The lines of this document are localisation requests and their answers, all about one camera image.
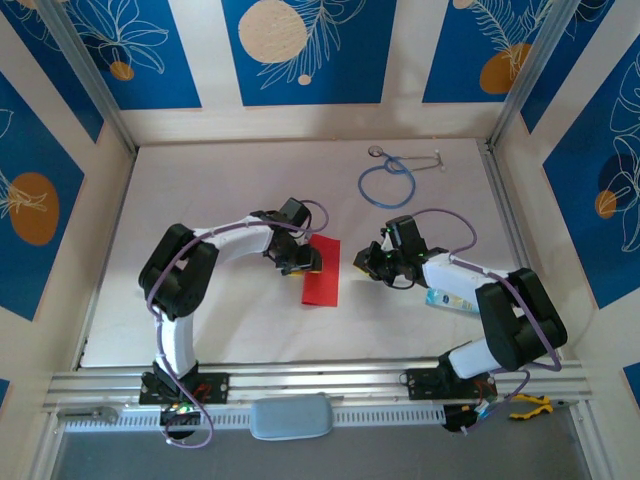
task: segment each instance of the white table surface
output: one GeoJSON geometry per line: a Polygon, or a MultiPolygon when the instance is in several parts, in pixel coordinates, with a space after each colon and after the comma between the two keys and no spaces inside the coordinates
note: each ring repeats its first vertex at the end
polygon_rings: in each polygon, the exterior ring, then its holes
{"type": "MultiPolygon", "coordinates": [[[[366,187],[381,200],[395,203],[408,189],[402,176],[372,177],[366,187]]],[[[516,266],[475,140],[152,146],[140,150],[82,365],[153,361],[154,325],[137,281],[167,227],[230,223],[251,211],[278,209],[290,196],[317,200],[331,214],[323,234],[341,240],[338,307],[302,305],[302,278],[280,276],[260,255],[217,265],[195,317],[201,363],[437,356],[482,336],[478,317],[426,306],[424,289],[391,290],[352,266],[387,220],[426,207],[455,210],[475,225],[478,244],[463,258],[516,266]],[[446,171],[416,172],[417,192],[407,206],[374,207],[357,189],[360,173],[380,161],[367,154],[372,144],[395,155],[437,148],[446,171]]],[[[318,224],[321,214],[313,213],[318,224]]],[[[441,214],[418,217],[418,226],[429,247],[453,249],[470,239],[464,225],[441,214]]]]}

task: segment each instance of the purple cable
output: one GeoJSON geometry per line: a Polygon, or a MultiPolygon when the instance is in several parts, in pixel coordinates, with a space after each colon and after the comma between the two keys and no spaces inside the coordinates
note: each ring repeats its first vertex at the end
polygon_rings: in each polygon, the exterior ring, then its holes
{"type": "Polygon", "coordinates": [[[320,203],[316,202],[315,200],[303,200],[302,203],[310,203],[310,204],[316,205],[318,208],[320,208],[322,210],[322,212],[325,215],[325,221],[322,224],[322,226],[320,226],[319,228],[300,228],[300,227],[295,227],[293,225],[289,225],[289,224],[286,224],[286,223],[262,221],[261,220],[261,221],[256,221],[256,222],[234,223],[232,225],[226,225],[224,227],[219,227],[219,228],[217,228],[215,230],[208,231],[206,233],[203,233],[202,235],[199,235],[199,236],[195,237],[193,240],[189,241],[184,247],[182,247],[180,249],[180,251],[178,253],[176,253],[176,255],[171,259],[169,264],[165,267],[165,269],[162,271],[162,273],[158,277],[158,280],[156,280],[156,283],[151,288],[151,291],[149,292],[149,296],[147,297],[147,309],[149,309],[149,311],[153,314],[153,317],[155,319],[155,324],[156,324],[156,348],[158,350],[158,357],[160,357],[160,360],[162,361],[162,364],[164,366],[164,370],[167,372],[167,374],[169,375],[171,380],[178,386],[180,391],[182,391],[182,393],[184,393],[184,395],[189,399],[189,401],[191,403],[193,403],[193,405],[196,408],[198,408],[204,414],[204,416],[205,416],[205,418],[207,420],[207,423],[209,424],[209,434],[207,435],[207,438],[205,440],[203,440],[202,442],[200,442],[200,443],[189,445],[189,444],[184,444],[184,443],[179,443],[179,442],[174,441],[169,436],[169,423],[167,423],[167,425],[165,425],[165,428],[162,431],[162,433],[163,433],[163,435],[164,435],[164,437],[165,437],[165,439],[166,439],[166,441],[167,441],[167,443],[169,445],[173,445],[173,446],[179,447],[179,448],[189,448],[189,449],[205,447],[205,446],[207,446],[209,444],[209,442],[211,442],[211,439],[213,438],[214,425],[213,425],[213,419],[211,418],[211,416],[207,412],[207,410],[204,407],[204,405],[201,402],[199,402],[198,399],[195,398],[191,394],[191,392],[189,392],[189,390],[184,386],[184,384],[182,382],[180,382],[180,379],[178,378],[178,375],[176,374],[176,372],[173,370],[173,368],[171,367],[171,365],[167,361],[166,353],[164,351],[164,346],[162,345],[162,312],[160,312],[159,310],[156,310],[156,309],[153,308],[153,299],[155,298],[156,293],[158,292],[158,289],[160,288],[160,285],[162,285],[162,282],[165,281],[165,279],[169,275],[169,272],[176,265],[176,263],[178,263],[178,261],[194,245],[197,245],[198,243],[200,243],[200,242],[202,242],[202,241],[204,241],[204,240],[206,240],[208,238],[214,237],[216,235],[220,235],[222,233],[226,233],[226,232],[229,232],[231,230],[237,230],[239,228],[256,227],[256,226],[263,226],[263,225],[283,227],[283,228],[286,228],[288,230],[293,230],[293,231],[297,231],[297,232],[304,232],[304,233],[307,233],[307,234],[308,233],[317,233],[317,232],[320,232],[321,230],[323,230],[329,224],[329,212],[327,211],[327,209],[324,206],[322,206],[320,203]]]}
{"type": "MultiPolygon", "coordinates": [[[[469,228],[469,231],[471,232],[471,235],[473,236],[473,240],[471,241],[471,243],[469,243],[468,245],[465,245],[463,247],[456,248],[455,250],[452,250],[451,253],[449,253],[449,259],[450,259],[451,263],[453,263],[454,265],[458,265],[459,267],[471,270],[473,272],[480,273],[481,275],[489,277],[492,280],[496,280],[496,281],[500,282],[502,285],[505,286],[505,288],[507,290],[509,290],[509,293],[511,293],[511,295],[513,295],[513,297],[515,298],[516,303],[518,304],[518,306],[520,308],[522,308],[522,310],[524,311],[524,314],[527,317],[527,320],[529,320],[529,323],[531,323],[531,326],[533,327],[533,330],[536,332],[536,335],[538,335],[538,338],[542,342],[542,345],[544,345],[545,350],[547,351],[547,353],[549,354],[549,356],[553,360],[553,365],[552,366],[545,365],[544,363],[539,363],[539,362],[531,362],[530,365],[535,365],[537,367],[544,368],[546,370],[551,370],[553,372],[559,372],[560,370],[562,370],[562,364],[560,363],[560,359],[558,358],[558,355],[556,354],[555,350],[551,346],[551,343],[549,342],[549,339],[547,338],[547,336],[542,331],[542,328],[540,328],[540,324],[536,320],[535,316],[533,315],[533,313],[529,309],[529,306],[526,304],[526,302],[524,301],[524,299],[522,298],[522,296],[520,295],[518,290],[516,290],[516,288],[513,285],[511,285],[511,283],[509,283],[509,281],[506,278],[502,278],[501,276],[496,275],[493,272],[485,273],[484,270],[482,269],[482,267],[478,267],[477,265],[473,265],[471,263],[467,263],[467,262],[459,260],[459,259],[451,259],[451,257],[453,257],[454,255],[456,255],[458,253],[461,253],[461,252],[464,252],[466,250],[469,250],[471,247],[475,246],[476,243],[478,243],[478,233],[476,232],[476,229],[473,227],[473,225],[471,225],[471,222],[469,222],[469,220],[464,218],[462,215],[460,215],[460,214],[458,214],[456,212],[453,212],[451,210],[444,209],[444,208],[425,208],[424,210],[417,211],[412,216],[415,217],[416,215],[419,215],[421,213],[429,213],[429,212],[446,213],[448,215],[452,215],[452,216],[458,218],[459,220],[461,220],[469,228]]],[[[496,408],[491,410],[489,415],[493,415],[494,413],[499,411],[501,408],[503,408],[507,403],[509,403],[511,401],[511,399],[513,397],[515,397],[518,393],[520,393],[522,391],[522,389],[527,385],[527,383],[529,382],[529,379],[531,378],[531,373],[529,372],[529,370],[526,370],[526,369],[522,369],[522,370],[519,370],[519,371],[525,373],[525,378],[522,381],[522,383],[513,392],[511,392],[508,395],[505,395],[504,400],[500,403],[500,405],[498,405],[496,408]]],[[[507,372],[507,370],[500,369],[500,370],[495,370],[495,371],[490,372],[490,373],[505,373],[505,372],[507,372]]],[[[474,425],[472,425],[471,427],[467,428],[466,430],[464,430],[465,435],[470,433],[470,432],[472,432],[476,428],[478,428],[479,425],[482,425],[482,423],[486,420],[486,418],[488,418],[488,416],[485,417],[483,420],[480,420],[480,421],[476,422],[474,425]]]]}

